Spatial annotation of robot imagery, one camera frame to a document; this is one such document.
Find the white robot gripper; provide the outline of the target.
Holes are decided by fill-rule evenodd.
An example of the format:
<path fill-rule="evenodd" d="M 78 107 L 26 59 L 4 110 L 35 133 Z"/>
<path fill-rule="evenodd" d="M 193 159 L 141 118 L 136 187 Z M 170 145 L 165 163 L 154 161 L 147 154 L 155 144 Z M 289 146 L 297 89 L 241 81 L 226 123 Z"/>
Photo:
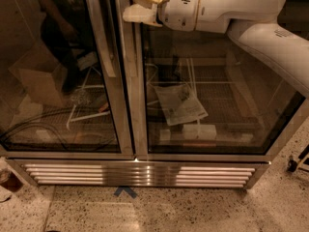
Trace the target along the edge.
<path fill-rule="evenodd" d="M 158 8 L 158 18 L 163 24 L 157 21 L 157 4 L 164 0 L 133 1 L 137 4 L 125 8 L 123 12 L 123 20 L 126 22 L 144 23 L 154 27 L 162 27 L 164 24 L 172 30 L 187 32 L 195 28 L 199 0 L 167 0 L 162 3 Z"/>

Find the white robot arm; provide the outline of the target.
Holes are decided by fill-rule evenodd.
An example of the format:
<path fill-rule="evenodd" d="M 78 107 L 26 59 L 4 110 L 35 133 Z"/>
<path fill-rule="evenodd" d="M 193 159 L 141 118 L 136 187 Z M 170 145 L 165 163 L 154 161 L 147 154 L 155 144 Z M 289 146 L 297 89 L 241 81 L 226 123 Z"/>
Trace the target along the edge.
<path fill-rule="evenodd" d="M 132 0 L 123 20 L 226 34 L 309 98 L 309 43 L 277 22 L 286 0 Z"/>

